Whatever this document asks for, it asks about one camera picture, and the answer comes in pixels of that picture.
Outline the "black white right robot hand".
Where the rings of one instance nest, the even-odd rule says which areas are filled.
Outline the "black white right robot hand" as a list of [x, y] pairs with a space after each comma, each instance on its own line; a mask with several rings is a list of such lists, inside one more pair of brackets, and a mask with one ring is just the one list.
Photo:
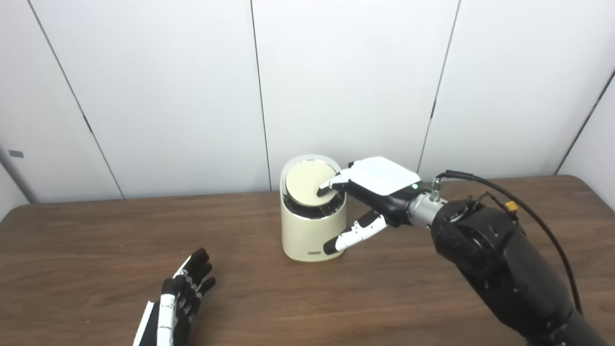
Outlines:
[[337, 237], [323, 244], [323, 252], [332, 255], [371, 238], [388, 226], [411, 225], [409, 206], [428, 189], [417, 173], [382, 156], [351, 162], [333, 178], [323, 182], [316, 192], [322, 197], [329, 191], [345, 193], [369, 206]]

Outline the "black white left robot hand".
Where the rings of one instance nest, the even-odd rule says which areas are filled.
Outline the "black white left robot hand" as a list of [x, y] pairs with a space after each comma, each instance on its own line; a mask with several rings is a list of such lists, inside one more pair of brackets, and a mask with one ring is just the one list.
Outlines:
[[209, 254], [200, 248], [165, 279], [159, 299], [145, 306], [133, 345], [186, 346], [204, 295], [217, 282], [212, 269]]

